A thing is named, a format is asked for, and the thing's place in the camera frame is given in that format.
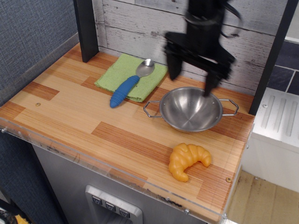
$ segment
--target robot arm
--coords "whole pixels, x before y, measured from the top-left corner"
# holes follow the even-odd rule
[[[240,18],[228,0],[189,0],[185,15],[187,22],[186,34],[167,32],[168,71],[171,79],[181,72],[185,61],[207,72],[205,96],[217,87],[222,79],[228,79],[230,65],[235,58],[219,43],[225,9]]]

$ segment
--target screw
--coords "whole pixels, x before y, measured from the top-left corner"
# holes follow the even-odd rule
[[[232,178],[230,178],[230,177],[225,178],[225,180],[227,183],[231,183],[233,181]]]

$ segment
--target button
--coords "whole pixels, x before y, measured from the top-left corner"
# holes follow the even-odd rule
[[[99,205],[102,205],[102,200],[93,196],[93,202],[96,203],[96,204],[99,204]]]
[[[120,214],[126,218],[130,218],[130,213],[125,210],[120,209]]]
[[[106,202],[106,208],[108,208],[110,211],[115,211],[115,206]]]

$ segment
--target metal spoon head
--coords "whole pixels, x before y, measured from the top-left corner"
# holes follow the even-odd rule
[[[139,77],[148,76],[153,72],[154,69],[155,69],[155,64],[153,60],[146,59],[136,69],[136,75]]]

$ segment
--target dark tile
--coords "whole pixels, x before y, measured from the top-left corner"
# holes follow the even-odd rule
[[[274,66],[267,87],[285,92],[294,71]]]
[[[298,71],[296,71],[293,77],[288,92],[295,95],[299,95],[299,72]]]
[[[276,65],[299,70],[299,44],[284,41]]]

